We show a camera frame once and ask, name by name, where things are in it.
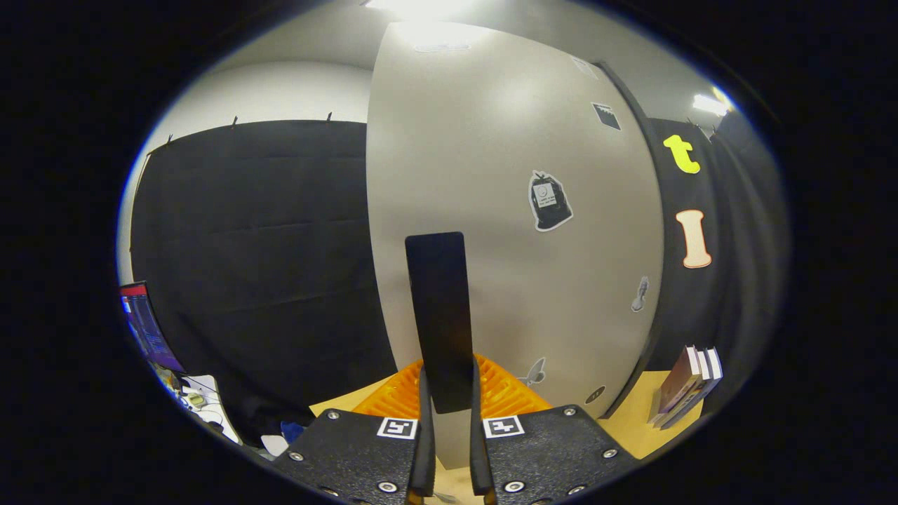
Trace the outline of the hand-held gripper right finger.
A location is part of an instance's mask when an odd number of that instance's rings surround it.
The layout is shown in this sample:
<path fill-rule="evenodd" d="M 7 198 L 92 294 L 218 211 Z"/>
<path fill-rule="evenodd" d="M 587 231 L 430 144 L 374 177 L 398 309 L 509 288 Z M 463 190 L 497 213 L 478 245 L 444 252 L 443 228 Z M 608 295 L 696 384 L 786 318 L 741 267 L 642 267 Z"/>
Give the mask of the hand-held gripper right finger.
<path fill-rule="evenodd" d="M 638 467 L 582 406 L 548 405 L 481 355 L 472 371 L 469 470 L 485 503 L 589 504 Z"/>

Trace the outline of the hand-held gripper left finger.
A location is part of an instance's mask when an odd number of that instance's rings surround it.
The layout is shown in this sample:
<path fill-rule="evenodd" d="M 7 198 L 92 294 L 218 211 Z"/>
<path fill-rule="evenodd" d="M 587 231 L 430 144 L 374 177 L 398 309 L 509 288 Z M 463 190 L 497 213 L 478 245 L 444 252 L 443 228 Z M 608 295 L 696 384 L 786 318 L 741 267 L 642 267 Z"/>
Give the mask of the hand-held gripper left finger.
<path fill-rule="evenodd" d="M 423 362 L 398 371 L 352 410 L 324 410 L 272 464 L 327 501 L 423 504 L 436 473 Z"/>

